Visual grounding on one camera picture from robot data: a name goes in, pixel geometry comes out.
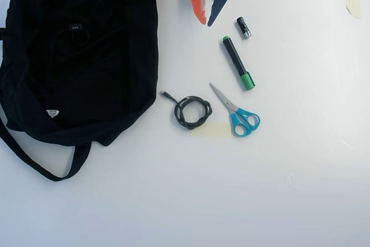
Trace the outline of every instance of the blue scissors handle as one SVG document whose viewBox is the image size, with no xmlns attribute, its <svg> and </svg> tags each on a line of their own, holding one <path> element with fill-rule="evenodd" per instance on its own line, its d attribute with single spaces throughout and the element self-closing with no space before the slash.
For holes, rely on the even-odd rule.
<svg viewBox="0 0 370 247">
<path fill-rule="evenodd" d="M 239 114 L 240 116 L 243 117 L 243 119 L 247 122 L 247 124 L 249 125 L 249 128 L 252 131 L 255 131 L 256 129 L 258 129 L 258 127 L 260 126 L 260 123 L 261 123 L 261 119 L 260 119 L 259 115 L 254 114 L 254 113 L 250 113 L 248 111 L 245 111 L 242 108 L 239 108 L 238 111 L 236 111 L 236 112 L 237 112 L 237 114 Z M 254 124 L 252 124 L 250 122 L 251 119 L 254 119 Z"/>
<path fill-rule="evenodd" d="M 252 133 L 252 130 L 249 128 L 247 124 L 245 124 L 236 113 L 230 114 L 232 120 L 232 127 L 234 129 L 234 134 L 238 137 L 247 137 Z M 244 129 L 244 134 L 239 134 L 236 130 L 237 127 L 242 127 Z"/>
</svg>

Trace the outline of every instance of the marker cap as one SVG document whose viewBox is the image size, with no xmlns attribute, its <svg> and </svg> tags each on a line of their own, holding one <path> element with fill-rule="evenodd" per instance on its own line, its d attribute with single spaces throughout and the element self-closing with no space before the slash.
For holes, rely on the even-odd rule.
<svg viewBox="0 0 370 247">
<path fill-rule="evenodd" d="M 256 85 L 254 84 L 254 81 L 248 72 L 245 75 L 242 75 L 240 79 L 242 80 L 244 87 L 247 91 L 255 88 Z"/>
</svg>

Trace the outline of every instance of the orange object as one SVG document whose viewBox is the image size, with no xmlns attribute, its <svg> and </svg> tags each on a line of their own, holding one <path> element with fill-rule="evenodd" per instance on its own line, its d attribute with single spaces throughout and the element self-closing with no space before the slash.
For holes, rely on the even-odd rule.
<svg viewBox="0 0 370 247">
<path fill-rule="evenodd" d="M 206 11 L 204 10 L 204 0 L 191 0 L 193 10 L 198 20 L 205 25 L 207 23 Z"/>
</svg>

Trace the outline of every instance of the backpack label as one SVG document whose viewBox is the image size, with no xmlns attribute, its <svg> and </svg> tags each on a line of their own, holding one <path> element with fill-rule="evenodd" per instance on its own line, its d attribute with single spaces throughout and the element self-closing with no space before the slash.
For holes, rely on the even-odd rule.
<svg viewBox="0 0 370 247">
<path fill-rule="evenodd" d="M 83 25 L 80 23 L 70 24 L 69 30 L 70 31 L 83 31 Z"/>
<path fill-rule="evenodd" d="M 46 111 L 51 118 L 55 118 L 59 114 L 59 110 L 47 110 Z"/>
</svg>

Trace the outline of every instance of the backpack logo patch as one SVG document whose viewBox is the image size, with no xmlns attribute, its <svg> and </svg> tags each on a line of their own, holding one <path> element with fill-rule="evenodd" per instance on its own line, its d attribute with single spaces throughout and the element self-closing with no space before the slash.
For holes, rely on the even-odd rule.
<svg viewBox="0 0 370 247">
<path fill-rule="evenodd" d="M 59 114 L 59 110 L 47 110 L 46 111 L 51 118 L 55 118 Z"/>
</svg>

